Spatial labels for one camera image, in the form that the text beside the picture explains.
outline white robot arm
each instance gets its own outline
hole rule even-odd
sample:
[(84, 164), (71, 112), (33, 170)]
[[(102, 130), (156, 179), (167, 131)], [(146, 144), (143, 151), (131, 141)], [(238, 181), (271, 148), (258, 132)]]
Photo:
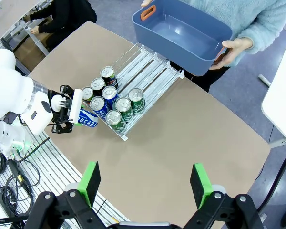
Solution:
[[(59, 112), (60, 108), (65, 107), (66, 100), (56, 94), (51, 96), (50, 102), (49, 94), (53, 94), (53, 91), (50, 93), (44, 85), (22, 76), (15, 70), (15, 64), (13, 52), (0, 49), (0, 119), (7, 112), (14, 112), (21, 115), (33, 134), (38, 135), (53, 119), (53, 112)], [(77, 123), (81, 102), (82, 91), (75, 89), (69, 122)], [(8, 144), (8, 135), (13, 135), (12, 140), (15, 140), (15, 135), (19, 135), (15, 130), (13, 126), (0, 123), (0, 142)]]

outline black jacket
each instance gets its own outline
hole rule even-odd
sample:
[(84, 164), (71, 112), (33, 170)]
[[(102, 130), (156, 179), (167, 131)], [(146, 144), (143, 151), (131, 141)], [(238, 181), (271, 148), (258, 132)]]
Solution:
[(87, 0), (54, 0), (48, 7), (30, 15), (31, 20), (51, 16), (53, 21), (39, 26), (39, 33), (54, 33), (63, 27), (76, 30), (87, 21), (96, 23), (96, 13)]

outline gray floor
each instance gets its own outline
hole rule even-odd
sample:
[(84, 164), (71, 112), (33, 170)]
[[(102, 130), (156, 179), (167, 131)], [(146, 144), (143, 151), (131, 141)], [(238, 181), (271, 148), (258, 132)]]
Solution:
[[(136, 43), (131, 15), (139, 9), (141, 0), (89, 0), (89, 2), (98, 14), (99, 25)], [(269, 140), (272, 124), (262, 114), (260, 105), (267, 87), (258, 80), (257, 76), (263, 74), (272, 81), (285, 47), (286, 31), (284, 30), (266, 51), (254, 56), (246, 56), (236, 68), (230, 69), (210, 90), (211, 95), (243, 119), (266, 141)], [(271, 139), (280, 137), (282, 135), (274, 128)], [(285, 156), (286, 146), (271, 150), (261, 175), (249, 191), (257, 206), (263, 201)], [(268, 215), (265, 221), (268, 229), (280, 228), (279, 221), (285, 210), (286, 172), (264, 210)]]

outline light blue fuzzy sweater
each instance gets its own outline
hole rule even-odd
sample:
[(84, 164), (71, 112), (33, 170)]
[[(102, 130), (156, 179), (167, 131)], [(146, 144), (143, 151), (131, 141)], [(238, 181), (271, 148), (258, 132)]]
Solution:
[(236, 66), (245, 53), (255, 54), (270, 46), (286, 23), (286, 0), (182, 0), (229, 25), (233, 38), (250, 38), (254, 45), (229, 66)]

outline blue can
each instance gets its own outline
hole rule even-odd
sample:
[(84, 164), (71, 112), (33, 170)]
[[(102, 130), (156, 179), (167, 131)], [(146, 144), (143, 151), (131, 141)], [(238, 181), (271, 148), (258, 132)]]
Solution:
[(118, 91), (115, 87), (107, 86), (103, 89), (102, 96), (111, 109), (115, 109), (115, 102), (119, 98)]
[(106, 121), (106, 114), (110, 111), (110, 108), (106, 104), (105, 100), (100, 97), (94, 97), (90, 102), (90, 108), (104, 121)]
[(88, 127), (96, 127), (98, 122), (99, 118), (95, 114), (81, 108), (77, 123)]

